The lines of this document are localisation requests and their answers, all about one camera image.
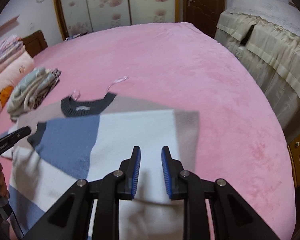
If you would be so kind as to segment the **dark brown wooden door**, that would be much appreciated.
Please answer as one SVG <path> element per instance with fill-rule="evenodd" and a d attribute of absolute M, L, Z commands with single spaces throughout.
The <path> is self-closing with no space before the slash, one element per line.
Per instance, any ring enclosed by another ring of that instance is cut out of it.
<path fill-rule="evenodd" d="M 220 14 L 226 0 L 183 0 L 183 21 L 214 38 Z"/>

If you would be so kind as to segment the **folded pink quilt stack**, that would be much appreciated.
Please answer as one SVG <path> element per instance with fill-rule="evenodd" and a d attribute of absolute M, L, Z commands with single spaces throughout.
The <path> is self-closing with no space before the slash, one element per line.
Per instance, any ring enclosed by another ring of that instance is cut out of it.
<path fill-rule="evenodd" d="M 34 59 L 20 37 L 11 35 L 0 41 L 0 112 L 13 89 L 34 69 Z"/>

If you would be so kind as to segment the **pink bed blanket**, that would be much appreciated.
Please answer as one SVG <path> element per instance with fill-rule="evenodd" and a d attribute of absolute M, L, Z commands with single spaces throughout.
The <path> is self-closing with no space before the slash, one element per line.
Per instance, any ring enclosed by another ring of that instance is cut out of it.
<path fill-rule="evenodd" d="M 119 96 L 197 111 L 194 170 L 226 179 L 280 239 L 295 227 L 292 166 L 281 126 L 252 76 L 225 47 L 189 23 L 153 23 L 99 31 L 45 49 L 34 69 L 58 68 L 59 84 L 39 108 L 74 89 L 79 101 Z"/>

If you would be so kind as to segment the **dark wooden headboard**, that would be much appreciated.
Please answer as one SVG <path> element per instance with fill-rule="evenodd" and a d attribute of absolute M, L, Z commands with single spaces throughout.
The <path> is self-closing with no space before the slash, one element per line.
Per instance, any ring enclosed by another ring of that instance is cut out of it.
<path fill-rule="evenodd" d="M 31 57 L 35 57 L 40 52 L 44 51 L 48 45 L 44 34 L 41 30 L 21 39 L 26 51 Z"/>

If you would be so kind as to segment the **pink wall shelf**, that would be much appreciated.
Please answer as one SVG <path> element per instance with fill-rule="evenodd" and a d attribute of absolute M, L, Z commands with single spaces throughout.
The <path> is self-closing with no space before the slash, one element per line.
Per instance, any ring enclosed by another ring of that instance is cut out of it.
<path fill-rule="evenodd" d="M 17 19 L 19 18 L 18 16 L 15 16 L 14 18 L 10 19 L 9 21 L 5 22 L 4 24 L 0 25 L 0 33 L 5 31 L 5 29 L 11 29 L 14 28 L 16 25 L 18 25 Z"/>

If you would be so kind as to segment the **cream lace covered furniture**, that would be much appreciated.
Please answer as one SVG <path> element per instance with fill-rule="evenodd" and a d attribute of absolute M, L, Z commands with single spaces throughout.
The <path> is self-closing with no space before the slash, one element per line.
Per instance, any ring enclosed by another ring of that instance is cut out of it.
<path fill-rule="evenodd" d="M 215 39 L 269 101 L 288 140 L 300 133 L 300 12 L 277 0 L 232 0 Z"/>

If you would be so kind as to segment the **pink clothes hanger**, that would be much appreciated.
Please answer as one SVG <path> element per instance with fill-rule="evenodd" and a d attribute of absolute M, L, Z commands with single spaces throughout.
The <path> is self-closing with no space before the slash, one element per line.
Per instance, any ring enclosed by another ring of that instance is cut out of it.
<path fill-rule="evenodd" d="M 129 79 L 129 76 L 128 75 L 125 75 L 123 77 L 120 77 L 116 80 L 114 80 L 106 89 L 106 92 L 109 92 L 111 87 L 113 87 L 114 85 L 118 84 L 118 83 L 122 83 L 126 80 Z M 70 98 L 72 98 L 74 101 L 78 100 L 80 97 L 81 97 L 81 93 L 78 89 L 74 89 L 73 92 L 69 95 Z"/>

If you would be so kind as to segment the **colour block knit sweater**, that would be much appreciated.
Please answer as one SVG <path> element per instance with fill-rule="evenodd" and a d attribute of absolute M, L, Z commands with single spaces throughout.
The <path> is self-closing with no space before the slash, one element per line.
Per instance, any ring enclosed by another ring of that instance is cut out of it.
<path fill-rule="evenodd" d="M 95 101 L 71 97 L 21 115 L 31 135 L 12 150 L 12 228 L 21 237 L 78 179 L 95 181 L 141 149 L 138 189 L 120 202 L 121 239 L 182 239 L 183 205 L 166 193 L 161 150 L 194 170 L 199 113 L 108 93 Z"/>

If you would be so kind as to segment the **floral sliding wardrobe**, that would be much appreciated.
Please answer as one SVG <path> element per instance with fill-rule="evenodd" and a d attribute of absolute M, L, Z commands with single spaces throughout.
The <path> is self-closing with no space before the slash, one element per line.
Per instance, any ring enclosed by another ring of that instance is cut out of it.
<path fill-rule="evenodd" d="M 121 26 L 179 19 L 179 0 L 53 1 L 64 39 Z"/>

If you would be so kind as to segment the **folded grey knit clothes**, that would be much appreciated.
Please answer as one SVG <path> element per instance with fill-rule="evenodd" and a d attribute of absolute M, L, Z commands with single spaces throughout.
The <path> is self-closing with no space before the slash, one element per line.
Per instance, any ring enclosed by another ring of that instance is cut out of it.
<path fill-rule="evenodd" d="M 7 113 L 16 122 L 20 115 L 37 109 L 46 96 L 59 83 L 61 71 L 58 68 L 35 68 L 13 89 L 7 103 Z"/>

